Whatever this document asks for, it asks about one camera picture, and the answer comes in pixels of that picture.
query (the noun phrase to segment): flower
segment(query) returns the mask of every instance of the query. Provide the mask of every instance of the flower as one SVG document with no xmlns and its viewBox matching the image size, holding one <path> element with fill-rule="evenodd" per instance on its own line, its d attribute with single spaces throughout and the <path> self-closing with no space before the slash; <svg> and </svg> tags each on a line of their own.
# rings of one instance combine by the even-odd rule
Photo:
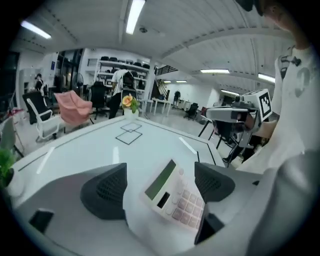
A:
<svg viewBox="0 0 320 256">
<path fill-rule="evenodd" d="M 131 106 L 131 102 L 132 102 L 132 95 L 131 93 L 127 96 L 124 96 L 124 98 L 122 99 L 122 104 L 126 107 L 130 107 Z"/>
</svg>

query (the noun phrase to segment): ceiling light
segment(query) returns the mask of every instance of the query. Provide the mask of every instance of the ceiling light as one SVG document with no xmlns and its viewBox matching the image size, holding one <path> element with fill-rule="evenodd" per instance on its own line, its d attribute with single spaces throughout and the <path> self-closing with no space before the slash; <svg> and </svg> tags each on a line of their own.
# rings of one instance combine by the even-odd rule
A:
<svg viewBox="0 0 320 256">
<path fill-rule="evenodd" d="M 274 77 L 266 75 L 266 74 L 259 73 L 258 74 L 258 78 L 266 80 L 266 81 L 269 81 L 269 82 L 274 83 L 274 84 L 276 83 L 276 79 Z"/>
<path fill-rule="evenodd" d="M 202 69 L 202 73 L 204 74 L 211 74 L 211 73 L 217 73 L 217 74 L 229 74 L 228 69 Z"/>
<path fill-rule="evenodd" d="M 37 26 L 31 24 L 30 22 L 28 22 L 26 20 L 21 22 L 21 26 L 26 28 L 27 30 L 30 30 L 30 31 L 38 34 L 39 36 L 44 37 L 45 39 L 51 38 L 51 35 L 49 35 L 48 33 L 44 32 L 43 30 L 41 30 L 40 28 L 38 28 Z"/>
<path fill-rule="evenodd" d="M 231 95 L 234 95 L 234 96 L 239 96 L 239 93 L 228 91 L 228 90 L 221 90 L 221 92 L 226 93 L 226 94 L 231 94 Z"/>
<path fill-rule="evenodd" d="M 126 25 L 126 32 L 128 34 L 130 35 L 134 34 L 140 12 L 144 7 L 145 3 L 146 3 L 146 0 L 133 0 L 130 13 L 129 13 L 128 23 Z"/>
</svg>

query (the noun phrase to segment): gray floor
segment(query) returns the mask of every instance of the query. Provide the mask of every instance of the gray floor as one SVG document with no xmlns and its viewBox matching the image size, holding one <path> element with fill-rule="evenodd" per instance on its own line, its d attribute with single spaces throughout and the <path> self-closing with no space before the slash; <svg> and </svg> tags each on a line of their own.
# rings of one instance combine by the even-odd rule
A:
<svg viewBox="0 0 320 256">
<path fill-rule="evenodd" d="M 157 108 L 157 113 L 154 115 L 153 112 L 150 113 L 147 109 L 146 115 L 142 115 L 140 114 L 140 117 L 146 118 L 148 120 L 154 121 L 156 123 L 168 126 L 170 128 L 173 129 L 177 129 L 180 131 L 183 131 L 185 133 L 188 134 L 192 134 L 194 136 L 198 136 L 199 133 L 201 132 L 201 130 L 203 129 L 204 125 L 193 121 L 193 120 L 188 120 L 187 118 L 184 118 L 185 112 L 183 110 L 180 109 L 172 109 L 170 111 L 169 116 L 166 116 L 165 114 L 161 114 L 161 106 L 158 106 Z M 122 111 L 118 111 L 117 116 L 121 116 L 122 115 Z M 107 120 L 108 118 L 105 117 L 104 115 L 99 115 L 97 117 L 97 120 L 94 120 L 94 115 L 90 116 L 91 119 L 93 120 L 93 122 L 99 123 L 102 121 Z M 88 125 L 92 125 L 90 120 L 83 125 L 83 127 L 88 126 Z M 40 142 L 36 142 L 36 138 L 38 136 L 38 132 L 36 129 L 36 124 L 30 125 L 29 123 L 29 118 L 26 118 L 24 120 L 22 120 L 21 122 L 19 122 L 18 124 L 15 125 L 16 130 L 20 136 L 21 142 L 23 144 L 24 150 L 19 142 L 19 140 L 16 141 L 16 146 L 23 152 L 24 155 L 28 155 L 31 152 L 39 149 L 40 147 L 44 146 L 45 144 L 49 143 L 51 141 L 51 138 L 47 139 L 47 140 L 43 140 Z M 210 123 L 206 129 L 204 130 L 204 132 L 201 135 L 201 138 L 204 138 L 206 140 L 209 139 L 212 131 L 213 131 L 214 127 L 213 125 Z M 66 134 L 71 133 L 72 129 L 67 128 L 66 129 Z M 64 136 L 64 127 L 61 127 L 61 130 L 59 131 L 59 133 L 57 134 L 57 137 L 61 137 Z M 212 135 L 212 137 L 210 138 L 210 141 L 217 145 L 218 141 L 219 141 L 219 137 L 215 134 Z M 220 154 L 220 156 L 222 158 L 225 158 L 229 155 L 231 151 L 231 148 L 229 146 L 227 146 L 223 141 L 220 143 L 220 146 L 218 148 L 218 152 Z M 232 162 L 232 166 L 234 168 L 237 168 L 239 165 L 241 164 L 241 159 L 240 157 L 237 157 L 233 162 Z"/>
</svg>

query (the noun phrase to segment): ceiling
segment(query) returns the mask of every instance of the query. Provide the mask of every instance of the ceiling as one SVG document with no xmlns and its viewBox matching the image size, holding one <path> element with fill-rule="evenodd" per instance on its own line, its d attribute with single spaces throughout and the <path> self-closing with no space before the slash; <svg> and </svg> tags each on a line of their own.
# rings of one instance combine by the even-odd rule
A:
<svg viewBox="0 0 320 256">
<path fill-rule="evenodd" d="M 196 81 L 245 93 L 274 85 L 257 79 L 275 75 L 275 59 L 294 41 L 256 10 L 234 0 L 147 0 L 134 35 L 126 34 L 131 0 L 51 0 L 27 20 L 51 35 L 21 28 L 13 49 L 41 53 L 78 48 L 130 51 L 175 67 Z M 140 27 L 148 32 L 141 33 Z M 230 75 L 200 74 L 229 69 Z"/>
</svg>

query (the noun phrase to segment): potted plant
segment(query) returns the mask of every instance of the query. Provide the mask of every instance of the potted plant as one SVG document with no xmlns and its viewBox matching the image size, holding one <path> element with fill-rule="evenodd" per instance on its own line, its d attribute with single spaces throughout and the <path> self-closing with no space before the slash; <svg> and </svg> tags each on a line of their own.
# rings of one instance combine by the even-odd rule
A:
<svg viewBox="0 0 320 256">
<path fill-rule="evenodd" d="M 21 195 L 24 184 L 22 178 L 14 171 L 15 158 L 7 149 L 0 149 L 0 186 L 11 197 Z"/>
<path fill-rule="evenodd" d="M 131 95 L 131 93 L 124 96 L 122 99 L 122 108 L 124 110 L 125 118 L 129 120 L 136 119 L 139 116 L 139 105 L 140 103 Z"/>
</svg>

